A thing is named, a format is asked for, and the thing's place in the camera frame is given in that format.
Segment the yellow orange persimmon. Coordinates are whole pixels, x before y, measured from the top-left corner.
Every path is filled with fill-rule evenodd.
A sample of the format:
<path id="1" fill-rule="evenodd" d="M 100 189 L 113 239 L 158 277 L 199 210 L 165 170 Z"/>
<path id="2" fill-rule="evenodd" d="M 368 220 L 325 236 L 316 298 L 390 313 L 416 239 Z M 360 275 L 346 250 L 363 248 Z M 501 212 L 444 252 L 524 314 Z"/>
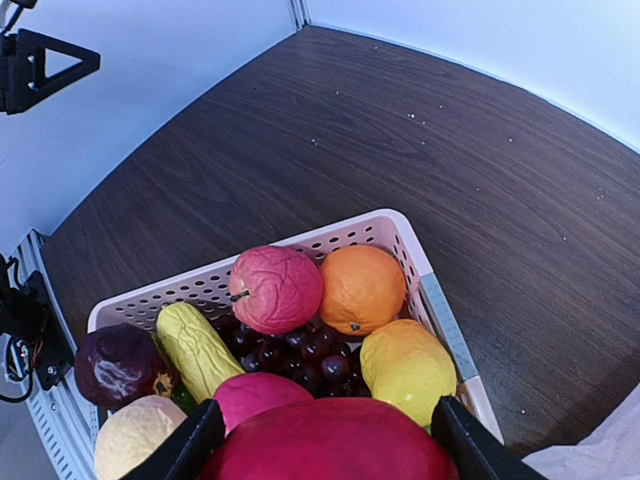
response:
<path id="1" fill-rule="evenodd" d="M 98 479 L 121 479 L 145 461 L 187 415 L 169 398 L 148 395 L 110 416 L 99 430 L 94 453 Z"/>

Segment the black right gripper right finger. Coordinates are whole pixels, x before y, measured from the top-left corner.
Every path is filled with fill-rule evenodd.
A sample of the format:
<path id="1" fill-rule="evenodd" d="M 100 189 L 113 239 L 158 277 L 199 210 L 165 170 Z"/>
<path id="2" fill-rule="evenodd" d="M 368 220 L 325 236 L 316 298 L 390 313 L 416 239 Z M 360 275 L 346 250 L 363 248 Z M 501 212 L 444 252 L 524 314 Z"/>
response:
<path id="1" fill-rule="evenodd" d="M 455 397 L 439 399 L 431 436 L 451 456 L 460 479 L 544 479 L 509 452 Z"/>

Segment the pink plastic bag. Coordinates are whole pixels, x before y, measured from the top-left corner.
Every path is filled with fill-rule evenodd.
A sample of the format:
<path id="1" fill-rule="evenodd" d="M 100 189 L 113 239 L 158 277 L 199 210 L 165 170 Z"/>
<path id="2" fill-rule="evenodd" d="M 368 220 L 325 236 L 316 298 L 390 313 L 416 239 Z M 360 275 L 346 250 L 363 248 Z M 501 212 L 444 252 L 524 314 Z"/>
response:
<path id="1" fill-rule="evenodd" d="M 585 439 L 529 454 L 523 462 L 548 479 L 638 479 L 639 386 Z"/>

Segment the yellow green pear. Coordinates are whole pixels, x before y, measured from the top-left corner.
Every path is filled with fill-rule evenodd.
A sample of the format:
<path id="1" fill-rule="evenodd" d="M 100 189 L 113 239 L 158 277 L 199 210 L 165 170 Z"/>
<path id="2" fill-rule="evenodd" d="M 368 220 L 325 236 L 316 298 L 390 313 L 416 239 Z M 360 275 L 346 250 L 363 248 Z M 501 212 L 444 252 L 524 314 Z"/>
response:
<path id="1" fill-rule="evenodd" d="M 428 427 L 438 401 L 457 387 L 454 362 L 434 334 L 412 319 L 394 320 L 368 335 L 361 347 L 364 381 L 374 399 Z"/>

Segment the small red tangerine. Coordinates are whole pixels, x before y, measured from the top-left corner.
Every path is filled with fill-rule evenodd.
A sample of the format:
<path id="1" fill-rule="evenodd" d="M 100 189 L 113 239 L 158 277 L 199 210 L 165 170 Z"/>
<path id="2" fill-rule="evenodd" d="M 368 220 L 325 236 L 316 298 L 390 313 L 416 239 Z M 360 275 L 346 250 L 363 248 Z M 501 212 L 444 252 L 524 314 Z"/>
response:
<path id="1" fill-rule="evenodd" d="M 447 452 L 397 408 L 371 398 L 278 407 L 237 426 L 203 479 L 455 479 Z"/>

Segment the orange fruit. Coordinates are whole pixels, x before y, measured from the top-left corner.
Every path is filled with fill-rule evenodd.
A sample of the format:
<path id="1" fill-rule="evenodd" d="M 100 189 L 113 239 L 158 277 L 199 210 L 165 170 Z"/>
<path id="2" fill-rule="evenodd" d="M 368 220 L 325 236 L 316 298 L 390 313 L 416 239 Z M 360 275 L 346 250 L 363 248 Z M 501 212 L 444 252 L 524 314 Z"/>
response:
<path id="1" fill-rule="evenodd" d="M 403 307 L 404 272 L 381 248 L 341 248 L 325 258 L 320 272 L 324 282 L 320 318 L 343 335 L 366 336 L 391 322 Z"/>

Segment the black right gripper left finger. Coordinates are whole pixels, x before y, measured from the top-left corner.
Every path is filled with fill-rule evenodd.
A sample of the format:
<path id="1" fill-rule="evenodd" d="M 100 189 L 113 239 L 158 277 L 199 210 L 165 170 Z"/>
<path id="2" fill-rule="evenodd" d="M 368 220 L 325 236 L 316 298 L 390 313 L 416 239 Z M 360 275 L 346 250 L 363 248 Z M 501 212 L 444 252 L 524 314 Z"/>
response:
<path id="1" fill-rule="evenodd" d="M 124 480 L 197 479 L 209 457 L 225 440 L 219 403 L 203 401 L 188 418 Z"/>

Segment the red apple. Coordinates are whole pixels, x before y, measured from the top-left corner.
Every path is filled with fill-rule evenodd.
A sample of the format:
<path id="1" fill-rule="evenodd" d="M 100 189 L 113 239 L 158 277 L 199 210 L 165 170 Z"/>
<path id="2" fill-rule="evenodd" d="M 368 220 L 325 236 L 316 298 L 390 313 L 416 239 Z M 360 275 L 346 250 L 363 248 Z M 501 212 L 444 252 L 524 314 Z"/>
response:
<path id="1" fill-rule="evenodd" d="M 219 404 L 228 436 L 237 426 L 260 413 L 314 397 L 292 380 L 272 373 L 252 372 L 225 380 L 213 399 Z"/>
<path id="2" fill-rule="evenodd" d="M 289 247 L 260 246 L 235 261 L 229 291 L 235 317 L 262 334 L 284 334 L 311 321 L 323 298 L 316 264 Z"/>

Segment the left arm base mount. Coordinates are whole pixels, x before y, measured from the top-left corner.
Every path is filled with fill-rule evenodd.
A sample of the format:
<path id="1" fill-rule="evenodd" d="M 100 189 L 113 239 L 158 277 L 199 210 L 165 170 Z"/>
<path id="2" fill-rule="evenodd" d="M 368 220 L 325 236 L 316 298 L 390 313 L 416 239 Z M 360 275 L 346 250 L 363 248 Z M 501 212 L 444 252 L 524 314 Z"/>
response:
<path id="1" fill-rule="evenodd" d="M 49 391 L 73 364 L 72 349 L 55 315 L 43 275 L 35 270 L 18 279 L 19 260 L 1 259 L 1 332 L 13 346 L 25 347 L 20 379 Z"/>

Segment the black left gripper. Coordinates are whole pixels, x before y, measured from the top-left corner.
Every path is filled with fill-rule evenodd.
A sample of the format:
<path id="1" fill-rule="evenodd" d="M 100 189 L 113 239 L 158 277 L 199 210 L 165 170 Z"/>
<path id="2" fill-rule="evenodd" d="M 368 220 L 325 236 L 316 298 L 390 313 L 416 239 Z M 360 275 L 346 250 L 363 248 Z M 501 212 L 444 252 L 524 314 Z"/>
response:
<path id="1" fill-rule="evenodd" d="M 1 112 L 32 108 L 97 72 L 99 53 L 54 37 L 20 29 L 1 35 Z"/>

